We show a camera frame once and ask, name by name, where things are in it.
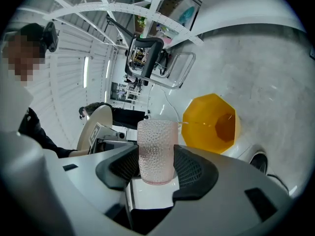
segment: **black shirt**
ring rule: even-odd
[[[37,141],[42,148],[54,151],[58,158],[68,157],[75,149],[64,149],[57,147],[54,142],[46,135],[45,130],[40,126],[39,119],[33,109],[29,108],[23,117],[19,132]]]

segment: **black pants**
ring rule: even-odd
[[[137,129],[138,122],[144,119],[144,111],[112,108],[113,125]]]

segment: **yellow trash can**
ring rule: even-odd
[[[218,154],[230,148],[241,131],[235,109],[215,93],[195,98],[184,112],[183,122],[187,146]]]

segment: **shiny floor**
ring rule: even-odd
[[[172,50],[173,55],[196,53],[181,89],[149,84],[141,100],[147,102],[150,93],[152,118],[178,121],[192,99],[220,95],[242,124],[240,138],[224,154],[249,160],[256,150],[265,151],[269,172],[296,196],[314,166],[315,61],[310,49],[306,35],[288,27],[257,24],[211,31],[202,47],[186,41]],[[176,80],[180,70],[176,67],[170,78]]]

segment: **textured drinking glass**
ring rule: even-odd
[[[166,184],[174,176],[174,144],[178,124],[170,120],[143,120],[138,123],[139,168],[148,184]]]

